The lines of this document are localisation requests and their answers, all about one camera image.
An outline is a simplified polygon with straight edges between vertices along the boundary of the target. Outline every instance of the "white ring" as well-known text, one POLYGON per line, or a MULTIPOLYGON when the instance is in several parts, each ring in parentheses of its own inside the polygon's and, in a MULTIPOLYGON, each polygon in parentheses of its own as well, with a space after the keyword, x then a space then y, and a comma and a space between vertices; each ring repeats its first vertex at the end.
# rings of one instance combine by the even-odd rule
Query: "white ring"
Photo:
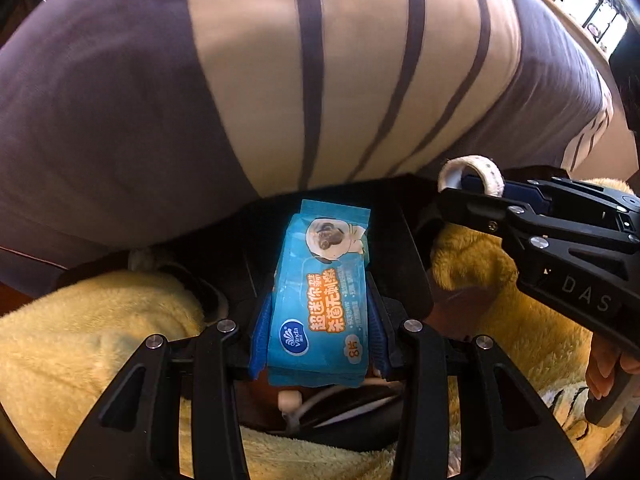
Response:
POLYGON ((504 179, 498 166, 484 156, 468 155, 448 161, 440 170, 438 176, 438 192, 447 187, 462 189, 462 177, 467 168, 471 168, 482 180, 484 194, 502 196, 504 179))

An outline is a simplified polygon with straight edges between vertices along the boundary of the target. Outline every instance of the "metal screw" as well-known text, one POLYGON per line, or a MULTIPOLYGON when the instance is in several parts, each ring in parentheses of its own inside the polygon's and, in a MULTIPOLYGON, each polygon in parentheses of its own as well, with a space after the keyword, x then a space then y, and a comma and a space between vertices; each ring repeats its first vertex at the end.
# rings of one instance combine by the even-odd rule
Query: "metal screw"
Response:
POLYGON ((402 325, 409 332, 420 332, 422 330, 422 323, 417 319, 407 319, 402 325))
POLYGON ((532 236, 531 238, 529 238, 529 243, 539 249, 546 249, 547 247, 549 247, 549 242, 547 242, 544 238, 540 238, 539 236, 532 236))
POLYGON ((221 319, 218 322, 218 331, 226 334, 236 329, 236 322, 233 319, 221 319))
POLYGON ((476 339, 476 344, 482 350, 489 350, 494 346, 494 340, 487 335, 481 335, 481 336, 478 336, 478 338, 476 339))
POLYGON ((161 335, 153 334, 146 338, 145 345, 147 348, 151 348, 155 350, 156 348, 160 348, 164 339, 162 339, 161 335))

